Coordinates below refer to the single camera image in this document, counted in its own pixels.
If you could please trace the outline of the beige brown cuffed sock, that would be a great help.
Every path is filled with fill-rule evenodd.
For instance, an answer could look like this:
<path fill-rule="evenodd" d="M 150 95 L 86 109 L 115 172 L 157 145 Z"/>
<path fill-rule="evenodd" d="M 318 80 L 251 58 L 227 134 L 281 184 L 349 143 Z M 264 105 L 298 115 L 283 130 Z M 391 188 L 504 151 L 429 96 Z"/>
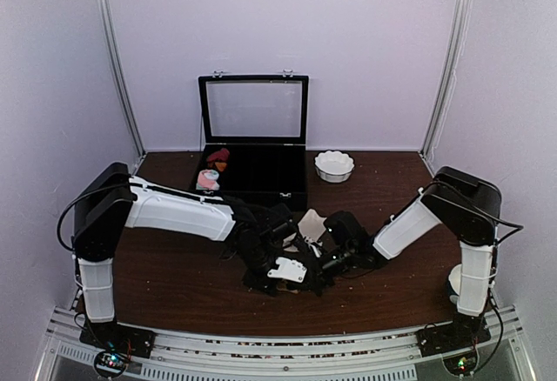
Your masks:
<path fill-rule="evenodd" d="M 293 286 L 290 281 L 279 281 L 277 283 L 277 290 L 280 292 L 291 293 L 291 294 L 299 294 L 300 289 Z"/>

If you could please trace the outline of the beige striped sock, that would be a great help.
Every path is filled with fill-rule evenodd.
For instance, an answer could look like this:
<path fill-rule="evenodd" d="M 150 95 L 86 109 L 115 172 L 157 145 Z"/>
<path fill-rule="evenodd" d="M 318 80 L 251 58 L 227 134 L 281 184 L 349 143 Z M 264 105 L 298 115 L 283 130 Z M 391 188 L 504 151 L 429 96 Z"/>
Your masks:
<path fill-rule="evenodd" d="M 298 230 L 283 241 L 283 248 L 289 252 L 309 252 L 303 237 L 311 237 L 322 244 L 321 238 L 325 234 L 325 218 L 314 209 L 308 210 L 297 223 Z"/>

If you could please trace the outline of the pink mint patterned sock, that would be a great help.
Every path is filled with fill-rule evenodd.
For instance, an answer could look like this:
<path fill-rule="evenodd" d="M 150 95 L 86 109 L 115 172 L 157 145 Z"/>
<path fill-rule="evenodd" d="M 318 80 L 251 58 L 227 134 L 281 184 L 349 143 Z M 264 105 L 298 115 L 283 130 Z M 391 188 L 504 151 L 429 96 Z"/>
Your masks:
<path fill-rule="evenodd" d="M 218 191 L 220 184 L 218 183 L 219 173 L 217 170 L 206 169 L 198 173 L 196 189 L 202 191 Z"/>

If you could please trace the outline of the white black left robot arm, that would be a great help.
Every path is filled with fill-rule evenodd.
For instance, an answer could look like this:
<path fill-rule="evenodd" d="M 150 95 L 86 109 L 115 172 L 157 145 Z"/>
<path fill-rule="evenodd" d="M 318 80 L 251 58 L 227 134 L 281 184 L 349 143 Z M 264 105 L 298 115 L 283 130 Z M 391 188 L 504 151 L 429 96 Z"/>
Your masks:
<path fill-rule="evenodd" d="M 229 244 L 256 283 L 268 288 L 305 278 L 305 266 L 281 250 L 280 231 L 290 223 L 282 204 L 270 208 L 156 184 L 115 162 L 64 207 L 56 232 L 74 257 L 91 335 L 105 349 L 116 350 L 125 332 L 114 322 L 113 265 L 124 237 L 152 236 L 154 245 L 168 237 Z"/>

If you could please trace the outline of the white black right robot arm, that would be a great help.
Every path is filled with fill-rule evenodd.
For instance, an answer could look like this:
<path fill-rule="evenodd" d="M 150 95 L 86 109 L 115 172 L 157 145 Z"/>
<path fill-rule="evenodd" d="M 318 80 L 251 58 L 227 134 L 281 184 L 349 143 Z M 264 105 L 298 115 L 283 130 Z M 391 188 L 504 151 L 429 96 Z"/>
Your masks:
<path fill-rule="evenodd" d="M 386 266 L 430 231 L 443 228 L 460 247 L 457 312 L 462 315 L 446 328 L 446 340 L 466 346 L 480 332 L 477 319 L 485 310 L 496 273 L 495 251 L 503 238 L 500 226 L 511 233 L 520 224 L 501 218 L 500 189 L 484 179 L 444 166 L 411 201 L 370 234 L 349 211 L 325 220 L 335 247 L 322 254 L 310 272 L 317 283 L 328 284 L 351 267 L 377 270 Z"/>

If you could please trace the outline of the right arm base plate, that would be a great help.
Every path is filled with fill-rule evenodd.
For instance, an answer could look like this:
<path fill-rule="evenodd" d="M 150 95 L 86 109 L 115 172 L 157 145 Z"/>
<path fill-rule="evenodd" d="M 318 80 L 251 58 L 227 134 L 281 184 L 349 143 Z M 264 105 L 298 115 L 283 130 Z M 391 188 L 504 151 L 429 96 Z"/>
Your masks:
<path fill-rule="evenodd" d="M 447 324 L 428 325 L 415 334 L 422 357 L 473 348 L 491 339 L 483 317 L 457 314 Z"/>

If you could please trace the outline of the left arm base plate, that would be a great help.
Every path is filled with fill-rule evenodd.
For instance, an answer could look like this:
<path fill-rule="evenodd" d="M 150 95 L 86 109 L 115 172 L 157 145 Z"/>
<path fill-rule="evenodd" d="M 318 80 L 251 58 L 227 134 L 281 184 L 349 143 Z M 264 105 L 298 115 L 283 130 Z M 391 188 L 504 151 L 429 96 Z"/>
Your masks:
<path fill-rule="evenodd" d="M 149 358 L 155 337 L 154 331 L 122 325 L 116 320 L 92 323 L 86 318 L 79 340 L 126 357 Z"/>

